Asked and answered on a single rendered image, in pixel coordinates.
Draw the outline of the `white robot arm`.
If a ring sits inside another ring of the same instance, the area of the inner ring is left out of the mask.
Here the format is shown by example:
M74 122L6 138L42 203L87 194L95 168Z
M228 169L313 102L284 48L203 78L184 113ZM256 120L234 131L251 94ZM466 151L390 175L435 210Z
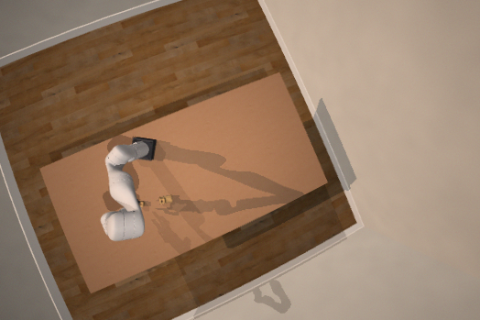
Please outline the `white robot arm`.
M123 167L127 162L140 159L140 156L146 156L148 152L148 145L143 141L138 141L131 145L115 146L105 158L110 194L124 207L120 209L122 212L108 212L101 217L104 232L113 241L137 238L144 234L145 221L136 198L133 178L129 173L123 171Z

